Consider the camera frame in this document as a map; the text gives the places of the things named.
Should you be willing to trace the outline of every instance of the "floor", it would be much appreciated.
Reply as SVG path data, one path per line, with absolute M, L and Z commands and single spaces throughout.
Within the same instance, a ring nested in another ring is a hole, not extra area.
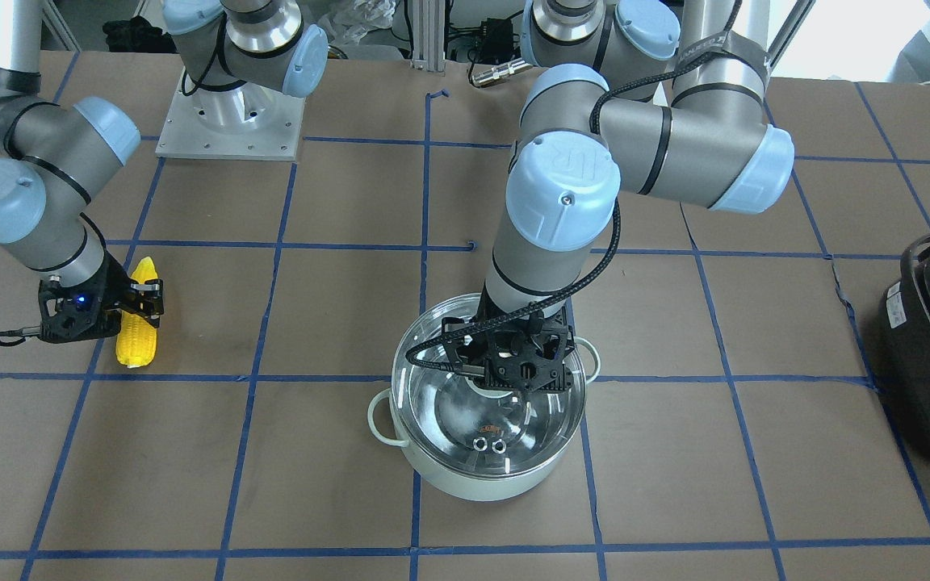
M 572 302 L 605 358 L 580 438 L 470 504 L 365 407 L 411 320 L 479 290 L 535 71 L 333 62 L 289 165 L 154 157 L 177 56 L 42 60 L 45 95 L 144 133 L 89 213 L 167 313 L 144 369 L 0 349 L 0 580 L 930 580 L 930 463 L 875 394 L 878 303 L 930 231 L 930 88 L 775 80 L 798 159 L 763 215 L 624 194 L 625 249 Z M 0 330 L 35 289 L 0 248 Z

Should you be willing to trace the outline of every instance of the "pot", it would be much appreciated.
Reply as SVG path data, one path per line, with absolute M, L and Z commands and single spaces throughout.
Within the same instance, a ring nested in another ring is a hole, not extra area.
M 480 389 L 462 376 L 407 362 L 407 349 L 437 336 L 443 317 L 468 319 L 479 302 L 479 294 L 461 295 L 411 324 L 394 357 L 390 389 L 368 406 L 368 425 L 378 441 L 402 449 L 414 470 L 437 489 L 460 499 L 503 500 L 527 492 L 557 466 L 583 420 L 587 383 L 597 377 L 601 361 L 593 346 L 577 337 L 594 356 L 594 375 L 584 377 L 579 353 L 573 352 L 565 359 L 573 375 L 571 390 L 528 394 Z M 426 349 L 420 357 L 443 360 L 443 347 Z M 385 437 L 375 426 L 373 415 L 384 399 L 390 400 L 396 437 Z

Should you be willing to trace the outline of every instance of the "corn cob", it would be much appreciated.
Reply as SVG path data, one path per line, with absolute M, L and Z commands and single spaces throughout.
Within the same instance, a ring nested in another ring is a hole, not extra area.
M 156 266 L 150 257 L 139 261 L 132 279 L 138 283 L 158 278 Z M 121 312 L 121 333 L 117 336 L 117 362 L 121 365 L 143 367 L 156 356 L 156 329 L 145 323 L 143 317 Z

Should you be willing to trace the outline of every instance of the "metal pole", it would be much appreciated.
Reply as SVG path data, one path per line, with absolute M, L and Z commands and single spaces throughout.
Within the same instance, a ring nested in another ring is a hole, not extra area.
M 794 34 L 806 21 L 806 16 L 809 15 L 809 10 L 812 10 L 813 4 L 816 4 L 816 0 L 797 0 L 794 6 L 791 7 L 791 12 L 787 15 L 780 30 L 777 31 L 777 36 L 774 37 L 774 41 L 767 51 L 767 67 L 769 69 L 776 66 L 781 59 L 781 55 L 785 54 L 787 47 L 794 38 Z
M 429 73 L 443 73 L 444 0 L 414 0 L 411 21 L 414 25 L 411 66 Z
M 0 0 L 0 69 L 38 73 L 40 49 L 38 0 Z

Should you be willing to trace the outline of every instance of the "grid line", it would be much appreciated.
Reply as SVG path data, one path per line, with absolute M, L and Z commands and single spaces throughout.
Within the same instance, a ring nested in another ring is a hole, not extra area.
M 856 547 L 930 547 L 930 537 L 835 537 L 778 540 L 780 549 L 831 549 Z M 406 558 L 418 555 L 522 555 L 596 553 L 659 553 L 757 551 L 771 548 L 770 541 L 691 541 L 691 543 L 608 543 L 571 545 L 440 545 L 439 547 L 316 547 L 230 549 L 229 559 L 238 558 Z M 36 560 L 71 559 L 175 559 L 218 558 L 220 549 L 74 549 L 40 550 Z M 26 558 L 28 551 L 0 551 L 0 560 Z
M 867 107 L 867 113 L 870 114 L 871 120 L 874 121 L 874 126 L 878 128 L 878 133 L 881 133 L 882 140 L 885 141 L 885 147 L 889 148 L 889 153 L 892 154 L 892 159 L 896 162 L 896 168 L 899 169 L 899 173 L 903 177 L 903 180 L 907 182 L 907 188 L 911 191 L 911 195 L 914 196 L 914 202 L 916 206 L 918 206 L 920 214 L 924 217 L 924 221 L 928 225 L 928 228 L 930 228 L 930 216 L 928 215 L 928 211 L 925 210 L 924 203 L 920 202 L 920 197 L 916 193 L 914 183 L 911 182 L 911 177 L 907 176 L 907 169 L 903 168 L 903 162 L 899 159 L 899 156 L 896 155 L 896 148 L 892 147 L 889 136 L 885 133 L 885 129 L 882 128 L 882 122 L 878 120 L 878 115 L 874 114 L 874 107 L 870 106 L 870 102 L 867 99 L 866 93 L 863 92 L 863 87 L 860 85 L 860 82 L 854 82 L 853 85 L 860 95 L 860 100 L 863 100 L 864 107 Z
M 885 133 L 885 129 L 882 128 L 881 121 L 879 121 L 878 116 L 874 114 L 874 109 L 873 107 L 870 106 L 870 102 L 867 99 L 867 95 L 863 91 L 863 87 L 859 84 L 859 82 L 854 82 L 853 85 L 856 86 L 857 93 L 859 93 L 860 95 L 860 100 L 862 100 L 864 107 L 866 107 L 867 113 L 870 114 L 871 120 L 874 121 L 874 126 L 878 128 L 878 133 L 879 135 L 882 136 L 882 139 L 885 141 L 886 147 L 889 149 L 890 154 L 892 154 L 892 159 L 894 163 L 896 163 L 897 168 L 899 169 L 899 172 L 901 173 L 903 177 L 903 180 L 907 182 L 907 188 L 909 189 L 909 192 L 911 192 L 911 195 L 914 196 L 914 202 L 916 203 L 916 206 L 918 206 L 918 209 L 920 210 L 920 214 L 924 217 L 925 222 L 927 222 L 928 228 L 930 228 L 930 216 L 928 215 L 927 210 L 925 210 L 924 204 L 920 202 L 920 198 L 918 194 L 916 193 L 914 184 L 911 183 L 911 179 L 909 179 L 909 177 L 907 176 L 907 170 L 903 168 L 903 165 L 902 165 L 902 162 L 900 161 L 899 156 L 896 155 L 896 150 L 894 150 L 894 147 L 892 146 L 892 142 L 890 142 L 889 140 L 889 136 Z M 867 357 L 866 345 L 863 341 L 862 334 L 860 334 L 859 324 L 857 324 L 856 309 L 853 308 L 852 303 L 850 303 L 848 299 L 843 299 L 844 293 L 841 290 L 841 280 L 838 279 L 837 271 L 835 272 L 835 284 L 837 286 L 837 293 L 839 295 L 839 298 L 842 299 L 842 302 L 845 304 L 846 310 L 848 310 L 849 324 L 850 326 L 852 326 L 852 333 L 853 335 L 855 335 L 857 339 L 857 348 L 860 350 L 860 357 L 863 360 L 865 369 L 867 370 L 868 378 L 870 378 L 871 382 L 874 382 L 874 377 L 873 377 L 873 374 L 870 368 L 870 361 L 869 361 L 869 358 Z M 907 445 L 905 445 L 902 435 L 899 433 L 899 428 L 896 425 L 896 422 L 894 422 L 894 417 L 892 415 L 892 411 L 889 408 L 889 405 L 882 402 L 882 409 L 885 412 L 886 420 L 888 420 L 890 431 L 892 431 L 892 437 L 894 438 L 894 443 L 896 444 L 896 448 L 899 449 L 899 455 L 903 461 L 903 465 L 905 466 L 905 468 L 907 468 L 907 475 L 909 479 L 911 480 L 912 486 L 914 486 L 914 492 L 916 493 L 916 496 L 918 496 L 918 501 L 920 502 L 920 510 L 924 512 L 925 519 L 927 520 L 928 527 L 930 529 L 930 503 L 928 503 L 928 499 L 927 499 L 927 496 L 925 495 L 923 487 L 920 486 L 920 479 L 918 478 L 918 475 L 916 475 L 916 469 L 914 467 L 914 463 L 912 463 L 912 460 L 909 458 L 909 453 L 907 452 Z
M 566 314 L 576 330 L 576 314 L 572 310 L 572 298 L 565 300 Z M 587 479 L 587 501 L 591 511 L 591 530 L 594 536 L 595 558 L 599 581 L 609 581 L 609 570 L 605 566 L 605 537 L 601 534 L 601 520 L 598 519 L 597 483 L 594 482 L 594 456 L 591 453 L 590 430 L 587 424 L 586 401 L 584 415 L 580 419 L 580 444 L 584 454 L 584 477 Z
M 282 262 L 282 238 L 285 236 L 285 229 L 289 222 L 289 208 L 292 205 L 292 192 L 294 192 L 296 182 L 296 164 L 292 163 L 289 168 L 289 180 L 287 191 L 285 191 L 285 202 L 282 207 L 282 218 L 279 221 L 278 235 L 274 240 L 274 260 L 272 265 L 272 280 L 270 280 L 270 289 L 268 291 L 268 304 L 265 307 L 261 317 L 261 331 L 258 332 L 258 345 L 253 354 L 253 367 L 250 371 L 249 385 L 246 390 L 246 412 L 243 416 L 243 428 L 239 437 L 239 449 L 236 453 L 236 468 L 232 474 L 232 492 L 228 496 L 228 511 L 225 513 L 224 529 L 221 534 L 221 549 L 217 558 L 217 569 L 215 570 L 214 579 L 222 581 L 224 579 L 224 570 L 228 562 L 229 545 L 232 543 L 232 528 L 236 519 L 236 508 L 239 503 L 239 490 L 243 481 L 243 467 L 246 463 L 246 446 L 249 444 L 250 427 L 253 422 L 253 406 L 256 400 L 256 390 L 258 389 L 259 373 L 261 373 L 261 360 L 263 350 L 265 350 L 265 339 L 268 337 L 268 323 L 270 321 L 270 310 L 274 304 L 274 287 L 278 283 L 279 267 Z
M 916 205 L 918 205 L 920 214 L 924 217 L 925 221 L 927 222 L 928 227 L 930 227 L 930 217 L 928 216 L 928 213 L 925 211 L 924 205 L 920 202 L 920 198 L 918 198 L 918 195 L 916 194 L 914 185 L 911 184 L 911 180 L 909 180 L 909 177 L 907 176 L 907 172 L 905 172 L 905 169 L 902 166 L 901 159 L 896 155 L 896 151 L 892 147 L 892 143 L 889 141 L 889 137 L 886 135 L 885 129 L 882 128 L 881 122 L 878 121 L 878 116 L 874 114 L 874 110 L 870 106 L 870 102 L 868 102 L 867 96 L 866 94 L 864 94 L 863 89 L 860 86 L 859 82 L 854 82 L 853 85 L 856 86 L 857 93 L 859 93 L 860 99 L 862 100 L 864 107 L 866 107 L 868 113 L 870 114 L 871 120 L 874 121 L 874 126 L 878 129 L 878 133 L 881 133 L 882 139 L 885 141 L 886 147 L 888 147 L 890 154 L 892 154 L 892 162 L 896 163 L 896 165 L 898 166 L 900 170 L 900 173 L 903 176 L 903 179 L 905 180 L 905 182 L 907 182 L 907 188 L 909 189 L 909 192 L 911 192 L 911 195 L 914 196 L 914 201 L 916 202 Z M 773 115 L 771 114 L 770 107 L 765 106 L 765 111 L 767 111 L 767 116 L 772 123 Z M 796 187 L 798 188 L 798 194 L 802 196 L 803 206 L 806 210 L 806 215 L 809 218 L 809 221 L 811 222 L 811 224 L 813 224 L 813 231 L 815 231 L 817 236 L 819 237 L 820 249 L 822 249 L 824 254 L 827 254 L 828 257 L 833 258 L 834 255 L 827 253 L 827 246 L 826 244 L 824 244 L 823 236 L 819 234 L 819 229 L 816 227 L 815 217 L 813 217 L 813 211 L 811 210 L 811 206 L 809 206 L 809 202 L 807 201 L 806 196 L 804 195 L 801 184 L 798 183 L 798 176 L 796 175 L 794 170 L 793 172 L 791 172 L 791 177 L 793 178 L 794 183 L 796 183 Z M 863 340 L 862 334 L 860 334 L 859 324 L 857 324 L 856 308 L 853 307 L 853 303 L 848 300 L 848 296 L 844 293 L 844 290 L 842 290 L 841 279 L 838 276 L 837 265 L 834 264 L 834 261 L 832 261 L 831 268 L 832 268 L 832 272 L 834 274 L 834 279 L 835 279 L 835 294 L 838 295 L 839 301 L 842 302 L 846 310 L 846 314 L 848 314 L 849 326 L 852 327 L 852 334 L 853 334 L 853 337 L 855 337 L 856 339 L 857 349 L 860 350 L 860 358 L 863 361 L 864 369 L 867 372 L 867 380 L 868 380 L 867 387 L 871 389 L 872 391 L 874 391 L 875 393 L 878 393 L 879 391 L 878 385 L 876 385 L 876 378 L 871 370 L 870 361 L 869 361 L 869 358 L 867 357 L 866 345 Z M 928 504 L 928 500 L 924 493 L 924 489 L 922 488 L 922 486 L 920 486 L 920 480 L 918 479 L 918 475 L 916 475 L 916 470 L 914 466 L 912 465 L 911 459 L 909 459 L 907 448 L 905 448 L 903 439 L 901 438 L 901 435 L 899 434 L 899 429 L 896 426 L 896 423 L 894 422 L 894 418 L 892 416 L 892 412 L 890 412 L 889 406 L 882 402 L 882 409 L 885 412 L 886 422 L 888 422 L 889 424 L 890 432 L 892 433 L 892 437 L 894 438 L 894 443 L 896 444 L 897 449 L 899 449 L 900 457 L 903 461 L 905 470 L 907 470 L 908 478 L 911 480 L 912 486 L 914 486 L 916 496 L 918 496 L 918 501 L 920 502 L 920 508 L 922 508 L 922 511 L 924 512 L 925 518 L 930 528 L 930 505 Z
M 432 150 L 432 102 L 439 97 L 450 98 L 447 89 L 425 93 L 425 139 L 423 163 L 421 163 L 421 252 L 418 255 L 418 315 L 425 313 L 425 281 L 429 274 L 429 152 Z M 411 551 L 408 564 L 408 580 L 418 580 L 418 546 L 421 535 L 421 475 L 411 467 Z
M 796 159 L 802 161 L 838 161 L 853 163 L 896 163 L 897 159 L 889 157 L 835 157 L 831 155 L 796 155 Z M 930 159 L 903 159 L 899 158 L 900 163 L 909 163 L 909 165 L 930 165 Z
M 67 74 L 63 78 L 63 82 L 60 84 L 60 89 L 57 91 L 57 98 L 59 95 L 62 95 L 63 89 L 66 86 L 66 82 L 69 80 L 70 71 L 73 71 L 74 66 L 77 65 L 78 57 L 81 56 L 80 52 L 75 52 L 73 59 L 70 61 L 70 67 L 67 69 Z M 125 272 L 128 272 L 130 265 L 132 265 L 132 258 L 134 257 L 134 251 L 136 251 L 136 242 L 139 240 L 139 235 L 141 234 L 141 229 L 145 225 L 145 216 L 149 213 L 149 208 L 153 203 L 153 196 L 156 194 L 156 187 L 159 184 L 160 173 L 163 170 L 163 165 L 165 161 L 160 159 L 157 163 L 157 169 L 153 176 L 153 180 L 150 183 L 149 191 L 145 195 L 145 202 L 143 203 L 143 208 L 141 208 L 139 214 L 139 221 L 136 222 L 136 229 L 132 233 L 132 243 L 128 247 L 128 253 L 124 258 L 123 269 Z M 84 380 L 82 380 L 81 392 L 77 394 L 77 401 L 74 402 L 74 410 L 70 416 L 70 424 L 67 426 L 66 437 L 63 439 L 63 446 L 60 449 L 60 456 L 56 463 L 56 470 L 52 474 L 52 481 L 49 482 L 48 492 L 45 493 L 45 501 L 42 504 L 41 515 L 38 518 L 38 525 L 36 530 L 34 530 L 34 536 L 31 538 L 31 548 L 28 551 L 27 557 L 23 560 L 23 569 L 21 570 L 21 576 L 19 580 L 28 581 L 31 577 L 31 571 L 34 567 L 34 562 L 37 559 L 38 550 L 41 546 L 41 538 L 44 535 L 45 526 L 48 525 L 49 515 L 52 514 L 52 505 L 56 501 L 56 493 L 59 490 L 60 481 L 63 479 L 63 470 L 66 468 L 67 459 L 70 456 L 70 448 L 73 445 L 74 434 L 78 430 L 78 422 L 81 420 L 82 411 L 85 408 L 85 401 L 88 397 L 89 389 L 93 382 L 93 374 L 95 372 L 96 365 L 99 362 L 99 357 L 103 353 L 103 339 L 98 339 L 95 343 L 95 349 L 92 352 L 92 357 L 89 360 L 88 368 L 85 372 Z
M 248 375 L 196 373 L 49 373 L 0 371 L 0 379 L 66 382 L 90 376 L 96 382 L 248 382 Z M 731 375 L 735 382 L 846 382 L 866 386 L 869 379 L 856 375 Z M 390 375 L 258 375 L 258 382 L 356 383 L 390 382 Z M 595 382 L 620 383 L 726 383 L 726 375 L 599 375 Z
M 713 324 L 713 334 L 716 336 L 716 346 L 719 349 L 720 364 L 723 365 L 723 374 L 727 378 L 727 386 L 731 389 L 731 402 L 734 404 L 735 415 L 738 418 L 738 427 L 741 430 L 741 439 L 745 445 L 745 455 L 748 457 L 749 470 L 752 472 L 752 484 L 756 485 L 756 496 L 759 497 L 760 510 L 763 512 L 763 523 L 767 529 L 767 538 L 770 541 L 770 552 L 774 558 L 774 566 L 777 569 L 778 581 L 786 581 L 785 563 L 781 560 L 780 549 L 777 544 L 777 534 L 774 532 L 773 519 L 770 517 L 770 508 L 767 505 L 767 494 L 763 488 L 763 479 L 760 478 L 760 468 L 756 465 L 756 451 L 752 448 L 752 435 L 748 430 L 748 424 L 745 420 L 745 412 L 741 406 L 741 397 L 738 395 L 738 387 L 735 385 L 734 375 L 731 372 L 731 362 L 727 360 L 727 346 L 723 344 L 723 331 L 720 330 L 719 319 L 716 316 L 716 305 L 713 302 L 712 291 L 709 288 L 709 277 L 706 274 L 705 265 L 702 264 L 702 254 L 698 250 L 698 243 L 694 241 L 694 234 L 691 232 L 690 224 L 687 222 L 687 215 L 684 213 L 683 206 L 680 207 L 680 215 L 684 220 L 684 227 L 687 228 L 687 237 L 691 241 L 691 250 L 694 252 L 694 262 L 698 268 L 698 278 L 702 280 L 702 293 L 705 295 L 706 306 L 709 308 L 709 319 Z

